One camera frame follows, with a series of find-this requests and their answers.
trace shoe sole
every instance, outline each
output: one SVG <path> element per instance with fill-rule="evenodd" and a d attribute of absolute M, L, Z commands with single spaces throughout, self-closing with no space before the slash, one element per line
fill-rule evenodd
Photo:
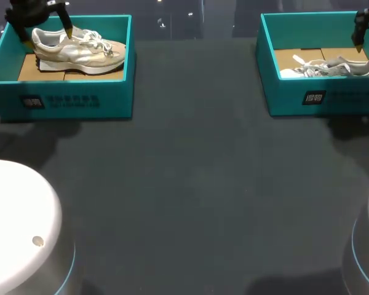
<path fill-rule="evenodd" d="M 104 66 L 100 68 L 92 68 L 89 66 L 77 65 L 75 63 L 69 62 L 55 62 L 55 61 L 47 61 L 36 59 L 36 65 L 38 70 L 42 73 L 49 72 L 80 72 L 90 76 L 96 76 L 101 74 L 108 74 L 112 72 L 116 72 L 123 68 L 124 60 L 118 64 L 111 66 Z"/>

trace glowing blue ring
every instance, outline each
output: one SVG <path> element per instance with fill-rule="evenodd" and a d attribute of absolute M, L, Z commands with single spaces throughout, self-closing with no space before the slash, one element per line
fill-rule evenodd
<path fill-rule="evenodd" d="M 67 274 L 67 277 L 65 278 L 63 284 L 61 284 L 61 287 L 59 288 L 59 290 L 57 290 L 57 292 L 55 293 L 55 295 L 59 295 L 60 292 L 63 290 L 64 286 L 67 284 L 67 281 L 69 279 L 69 276 L 71 275 L 71 272 L 73 271 L 73 267 L 74 267 L 74 263 L 75 263 L 75 252 L 76 252 L 76 249 L 75 249 L 75 244 L 74 244 L 74 256 L 73 256 L 73 262 L 71 263 L 71 267 L 69 268 L 69 271 L 68 271 L 68 274 Z"/>
<path fill-rule="evenodd" d="M 355 250 L 354 250 L 354 230 L 355 230 L 355 225 L 357 224 L 357 221 L 355 221 L 354 226 L 352 227 L 352 233 L 351 233 L 351 248 L 352 248 L 352 254 L 354 256 L 354 259 L 358 265 L 359 270 L 361 271 L 363 277 L 366 279 L 366 281 L 369 283 L 369 278 L 367 277 L 367 275 L 365 274 L 365 272 L 363 271 L 363 269 L 361 268 L 361 265 L 359 265 L 358 259 L 357 259 L 357 255 L 355 255 Z"/>

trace shoelace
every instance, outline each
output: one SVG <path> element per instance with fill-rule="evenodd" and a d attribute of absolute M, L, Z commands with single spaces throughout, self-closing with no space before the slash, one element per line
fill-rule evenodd
<path fill-rule="evenodd" d="M 306 63 L 297 55 L 293 55 L 293 58 L 302 65 L 302 67 L 296 68 L 294 71 L 303 73 L 305 77 L 325 76 L 330 71 L 325 60 L 312 60 Z"/>
<path fill-rule="evenodd" d="M 109 42 L 103 40 L 100 34 L 98 34 L 96 31 L 91 31 L 88 29 L 85 29 L 84 32 L 84 39 L 86 40 L 79 41 L 80 44 L 92 45 L 96 49 L 101 47 L 104 51 L 104 54 L 107 56 L 111 56 L 113 54 L 112 45 Z"/>

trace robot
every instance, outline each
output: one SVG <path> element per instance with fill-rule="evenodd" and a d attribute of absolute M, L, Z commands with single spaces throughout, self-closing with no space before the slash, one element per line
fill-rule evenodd
<path fill-rule="evenodd" d="M 358 53 L 362 50 L 366 30 L 369 29 L 369 9 L 358 11 L 354 19 L 355 28 L 351 36 Z"/>
<path fill-rule="evenodd" d="M 25 28 L 44 23 L 52 12 L 60 17 L 69 39 L 73 33 L 73 24 L 66 11 L 66 2 L 63 0 L 10 0 L 12 8 L 6 9 L 5 18 L 12 25 L 20 41 L 31 49 L 34 44 Z"/>

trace beige sneaker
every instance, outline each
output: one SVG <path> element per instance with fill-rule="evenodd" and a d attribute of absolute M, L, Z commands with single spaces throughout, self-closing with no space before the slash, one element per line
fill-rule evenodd
<path fill-rule="evenodd" d="M 40 71 L 81 71 L 89 75 L 115 71 L 124 63 L 125 45 L 102 39 L 96 31 L 73 27 L 68 39 L 64 29 L 31 32 Z"/>

